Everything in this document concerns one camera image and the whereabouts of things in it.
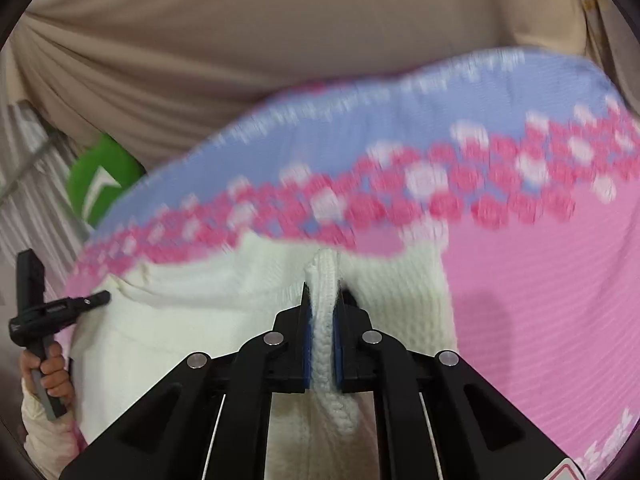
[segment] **beige cloth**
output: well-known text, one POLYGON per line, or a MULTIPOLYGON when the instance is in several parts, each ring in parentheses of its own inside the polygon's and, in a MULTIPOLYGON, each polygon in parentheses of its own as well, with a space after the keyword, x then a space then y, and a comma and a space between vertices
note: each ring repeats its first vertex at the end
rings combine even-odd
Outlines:
POLYGON ((640 43, 612 0, 582 0, 588 56, 618 86, 627 105, 640 114, 640 43))
POLYGON ((74 412, 50 422, 40 401, 31 395, 22 382, 22 421, 28 435, 24 449, 47 480, 58 480, 62 470, 78 456, 74 435, 74 412))
POLYGON ((580 0, 34 0, 4 73, 13 101, 149 168, 279 89, 511 44, 584 54, 580 0))

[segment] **human hand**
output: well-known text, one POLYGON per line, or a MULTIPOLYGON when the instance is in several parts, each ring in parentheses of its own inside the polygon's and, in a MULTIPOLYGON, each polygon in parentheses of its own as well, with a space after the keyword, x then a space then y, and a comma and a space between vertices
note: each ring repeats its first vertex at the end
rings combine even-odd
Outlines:
POLYGON ((32 370, 40 369, 43 374, 42 386, 51 397, 61 397, 65 404, 69 404, 75 395, 75 390, 69 373, 65 370, 65 358, 62 357, 62 346, 55 342, 49 347, 49 358, 40 363, 40 359, 25 350, 20 355, 20 371, 27 390, 37 396, 36 385, 31 376, 32 370))

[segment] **white fabric fold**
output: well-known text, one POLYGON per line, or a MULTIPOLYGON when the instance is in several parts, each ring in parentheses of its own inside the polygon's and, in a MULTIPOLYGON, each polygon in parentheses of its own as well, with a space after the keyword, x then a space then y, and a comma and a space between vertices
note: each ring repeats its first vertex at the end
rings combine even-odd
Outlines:
POLYGON ((28 432, 24 449, 47 480, 56 480, 78 455, 73 411, 50 422, 43 405, 27 390, 24 380, 22 394, 22 422, 28 432))
POLYGON ((72 357, 88 442, 187 354, 237 351, 270 330, 277 312, 312 302, 311 391, 274 395, 266 478, 375 478, 372 396, 343 395, 333 371, 333 310, 346 286, 374 328, 409 349, 456 349, 449 291, 439 250, 421 244, 396 258, 368 258, 313 244, 246 234, 235 253, 183 266, 140 264, 109 277, 104 309, 81 319, 72 357))

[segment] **pink floral pattern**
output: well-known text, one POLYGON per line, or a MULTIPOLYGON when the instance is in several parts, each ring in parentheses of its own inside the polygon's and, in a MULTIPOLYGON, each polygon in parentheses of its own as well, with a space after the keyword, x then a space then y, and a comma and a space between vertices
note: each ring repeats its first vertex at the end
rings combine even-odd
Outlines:
POLYGON ((484 183, 482 173, 469 166, 454 166, 449 171, 449 181, 465 192, 475 191, 484 183))
POLYGON ((530 113, 521 139, 457 123, 451 140, 427 150, 379 141, 339 174, 313 173, 292 163, 278 183, 255 184, 239 175, 208 202, 186 196, 160 208, 145 225, 121 226, 94 240, 75 275, 124 272, 140 258, 180 262, 233 247, 247 229, 287 238, 354 246, 359 230, 392 226, 402 232, 428 218, 498 230, 510 217, 534 225, 543 216, 570 221, 574 188, 587 185, 602 203, 616 197, 616 179, 640 179, 640 131, 626 110, 557 123, 530 113))
POLYGON ((543 189, 542 202, 545 206, 545 211, 554 215, 559 221, 566 222, 574 214, 574 199, 565 189, 543 189))
POLYGON ((524 224, 533 224, 542 216, 542 203, 526 193, 516 192, 507 200, 509 210, 524 224))
POLYGON ((493 196, 483 195, 471 205, 471 214, 476 223, 487 229, 497 230, 509 223, 507 206, 493 196))
POLYGON ((455 222, 462 218, 462 200, 450 192, 438 192, 431 196, 429 213, 437 219, 455 222))
POLYGON ((489 167, 489 181, 505 193, 520 189, 522 186, 522 178, 516 169, 507 164, 492 164, 489 167))

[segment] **black tool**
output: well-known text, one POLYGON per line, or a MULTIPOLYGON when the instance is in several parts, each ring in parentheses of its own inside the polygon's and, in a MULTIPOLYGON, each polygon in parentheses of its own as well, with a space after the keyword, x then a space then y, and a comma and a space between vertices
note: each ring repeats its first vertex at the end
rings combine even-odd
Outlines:
MULTIPOLYGON (((9 336, 41 362, 47 359, 47 350, 55 334, 73 325, 83 312, 103 306, 111 299, 107 291, 102 291, 87 298, 63 298, 44 303, 44 266, 33 250, 18 254, 16 282, 18 316, 9 321, 9 336)), ((66 408, 60 399, 49 396, 42 386, 42 372, 32 370, 31 374, 47 418, 55 420, 64 415, 66 408)))
MULTIPOLYGON (((407 351, 335 306, 338 385, 373 391, 382 480, 583 480, 577 466, 462 358, 407 351)), ((63 471, 61 480, 258 480, 272 393, 308 387, 310 300, 236 354, 189 355, 63 471)))

